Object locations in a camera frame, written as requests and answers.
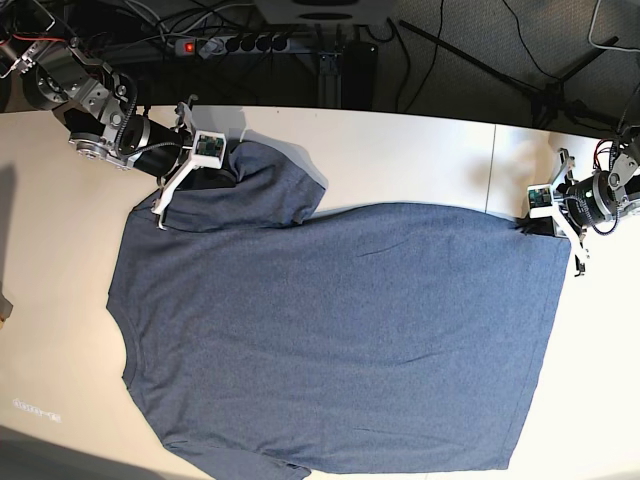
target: t-shirt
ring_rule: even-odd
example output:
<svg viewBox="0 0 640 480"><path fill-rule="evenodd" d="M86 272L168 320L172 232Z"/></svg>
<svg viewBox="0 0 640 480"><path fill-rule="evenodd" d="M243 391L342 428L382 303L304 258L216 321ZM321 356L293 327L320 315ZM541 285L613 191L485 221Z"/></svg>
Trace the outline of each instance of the t-shirt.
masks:
<svg viewBox="0 0 640 480"><path fill-rule="evenodd" d="M127 220L108 309L166 449L218 480L507 468L565 240L425 204L311 218L324 189L243 143L234 188Z"/></svg>

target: table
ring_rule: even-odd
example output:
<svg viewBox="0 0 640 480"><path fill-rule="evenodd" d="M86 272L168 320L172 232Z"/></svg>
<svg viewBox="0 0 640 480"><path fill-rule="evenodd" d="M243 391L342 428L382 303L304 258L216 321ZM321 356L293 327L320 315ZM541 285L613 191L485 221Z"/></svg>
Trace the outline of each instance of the table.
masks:
<svg viewBox="0 0 640 480"><path fill-rule="evenodd" d="M155 107L152 118L172 125L173 108ZM521 216L526 186L547 181L559 168L559 147L576 157L579 178L590 174L596 144L523 128L381 113L200 107L195 118L200 128L274 146L305 168L327 187L319 215L406 201ZM105 309L127 213L155 181L79 157L67 137L49 113L0 116L0 281L14 305L0 330L0 425L12 430L0 439L30 435L83 452L29 446L116 478L207 478L162 448L131 401L120 379L124 344ZM634 219L611 237L592 233L587 276L574 279L569 266L509 470L429 474L430 480L587 480L640 471L640 322L633 278L640 271L634 251L639 233L640 220ZM45 414L25 411L30 407ZM330 478L338 477L312 475Z"/></svg>

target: white table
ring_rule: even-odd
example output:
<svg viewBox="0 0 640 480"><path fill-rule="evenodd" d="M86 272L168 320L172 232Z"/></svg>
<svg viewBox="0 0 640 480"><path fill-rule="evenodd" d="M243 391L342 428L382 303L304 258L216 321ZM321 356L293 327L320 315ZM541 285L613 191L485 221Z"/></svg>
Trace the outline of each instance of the white table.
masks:
<svg viewBox="0 0 640 480"><path fill-rule="evenodd" d="M173 108L154 108L152 117L172 125ZM321 213L407 201L520 216L526 186L558 168L557 148L568 148L577 175L587 176L596 143L491 124L329 110L202 107L196 119L201 128L272 145L303 166L327 187ZM0 279L14 305L0 330L0 425L167 478L206 477L165 451L134 406L120 379L124 344L105 309L127 213L153 191L154 179L79 157L67 136L48 113L0 116L0 213L11 212L0 218ZM640 219L632 219L612 237L591 234L587 276L572 278L569 266L509 470L430 474L430 480L587 480L640 471L640 306L633 278L640 271L639 233ZM61 422L22 411L14 399L59 414ZM102 466L100 473L122 476L118 468Z"/></svg>

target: black stand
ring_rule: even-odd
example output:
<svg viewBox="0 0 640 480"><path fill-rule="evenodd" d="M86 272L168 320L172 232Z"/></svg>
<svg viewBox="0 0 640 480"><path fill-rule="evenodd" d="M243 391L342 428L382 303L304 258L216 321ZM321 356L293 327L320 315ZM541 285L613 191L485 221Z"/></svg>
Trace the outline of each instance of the black stand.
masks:
<svg viewBox="0 0 640 480"><path fill-rule="evenodd" d="M457 55L463 60L466 60L479 69L487 72L489 75L501 81L505 85L508 85L514 90L520 92L531 103L531 126L533 128L547 128L549 124L551 124L551 122L558 118L558 114L562 112L571 122L575 124L587 126L589 128L595 128L598 130L598 128L596 127L582 124L579 120L586 119L606 125L607 127L609 127L607 131L616 131L619 121L617 118L591 110L580 100L567 101L564 95L564 84L568 80L573 78L582 69L584 69L587 65L593 62L596 58L602 55L605 50L594 49L593 52L587 54L575 67L569 70L569 72L567 72L565 75L560 77L558 80L547 84L544 89L539 89L524 82L520 82L510 77L509 75L498 72L486 63L483 63L477 58L472 57L468 53L463 52L453 45L431 35L430 33L425 32L415 25L405 22L404 20L400 20L400 26L406 28L407 30L410 30L416 35L419 35L435 43L445 50L448 50L454 55ZM617 41L618 37L612 37L604 42L604 45L611 46L614 45Z"/></svg>

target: t-shirt sleeve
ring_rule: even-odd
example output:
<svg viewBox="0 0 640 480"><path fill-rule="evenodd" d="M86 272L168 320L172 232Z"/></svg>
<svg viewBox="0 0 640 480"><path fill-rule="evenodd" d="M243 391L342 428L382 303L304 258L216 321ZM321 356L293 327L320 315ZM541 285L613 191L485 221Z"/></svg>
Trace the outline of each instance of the t-shirt sleeve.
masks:
<svg viewBox="0 0 640 480"><path fill-rule="evenodd" d="M301 224L315 212L324 188L282 152L253 142L239 144L229 155L236 176L233 188L177 191L164 225L189 232L232 227L282 227ZM135 213L150 212L158 193Z"/></svg>
<svg viewBox="0 0 640 480"><path fill-rule="evenodd" d="M196 445L190 442L165 446L216 480L301 480L311 471L265 455Z"/></svg>

